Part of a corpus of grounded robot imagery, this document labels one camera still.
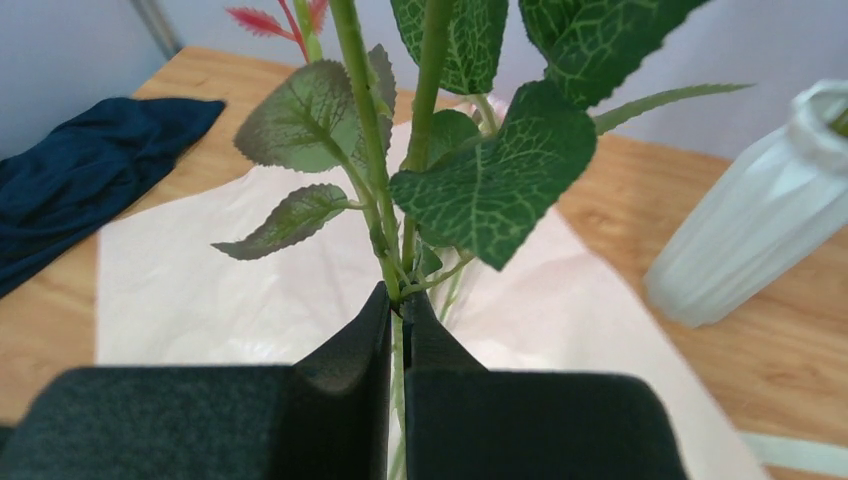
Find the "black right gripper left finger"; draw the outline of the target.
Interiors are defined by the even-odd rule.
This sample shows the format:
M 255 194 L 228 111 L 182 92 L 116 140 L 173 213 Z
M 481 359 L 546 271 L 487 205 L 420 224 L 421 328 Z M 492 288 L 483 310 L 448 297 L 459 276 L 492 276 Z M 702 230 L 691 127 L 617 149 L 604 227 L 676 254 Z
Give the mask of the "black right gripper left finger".
M 382 479 L 390 301 L 293 364 L 86 367 L 4 429 L 5 479 Z

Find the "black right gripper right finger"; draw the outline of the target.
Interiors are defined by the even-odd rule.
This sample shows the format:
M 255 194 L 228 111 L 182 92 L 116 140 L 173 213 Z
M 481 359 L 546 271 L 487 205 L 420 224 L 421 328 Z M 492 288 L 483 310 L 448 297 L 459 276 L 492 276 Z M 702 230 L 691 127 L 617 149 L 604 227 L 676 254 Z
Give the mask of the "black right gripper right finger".
M 410 479 L 683 479 L 667 412 L 629 375 L 484 367 L 422 292 L 402 304 Z

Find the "pink paper flower wrap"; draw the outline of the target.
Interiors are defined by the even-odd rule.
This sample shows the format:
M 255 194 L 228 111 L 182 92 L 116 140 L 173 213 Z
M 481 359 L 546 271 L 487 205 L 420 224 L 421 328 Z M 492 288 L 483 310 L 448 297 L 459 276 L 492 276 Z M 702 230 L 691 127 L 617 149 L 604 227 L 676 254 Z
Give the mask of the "pink paper flower wrap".
M 101 365 L 291 363 L 364 305 L 381 277 L 360 212 L 255 261 L 215 248 L 261 224 L 291 191 L 345 185 L 340 170 L 255 167 L 223 186 L 113 222 L 99 235 Z M 603 372 L 662 400 L 692 479 L 763 479 L 728 416 L 626 282 L 550 209 L 496 271 L 461 275 L 447 329 L 496 370 Z

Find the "pale pink rose stem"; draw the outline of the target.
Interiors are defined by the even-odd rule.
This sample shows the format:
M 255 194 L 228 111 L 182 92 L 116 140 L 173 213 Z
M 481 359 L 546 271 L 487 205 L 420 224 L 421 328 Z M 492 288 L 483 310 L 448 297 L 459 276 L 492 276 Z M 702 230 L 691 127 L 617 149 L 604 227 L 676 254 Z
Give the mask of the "pale pink rose stem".
M 239 261 L 294 246 L 346 210 L 362 212 L 390 301 L 387 473 L 406 475 L 401 307 L 479 260 L 503 269 L 560 196 L 585 172 L 607 124 L 607 99 L 698 8 L 695 1 L 523 1 L 526 34 L 545 59 L 502 122 L 438 110 L 440 91 L 485 94 L 497 74 L 504 1 L 395 1 L 397 30 L 419 75 L 411 137 L 388 169 L 395 91 L 383 52 L 367 49 L 351 1 L 317 1 L 333 17 L 343 57 L 313 58 L 273 90 L 238 130 L 252 163 L 302 173 L 341 168 L 356 198 L 317 183 L 289 193 L 245 238 L 218 250 Z

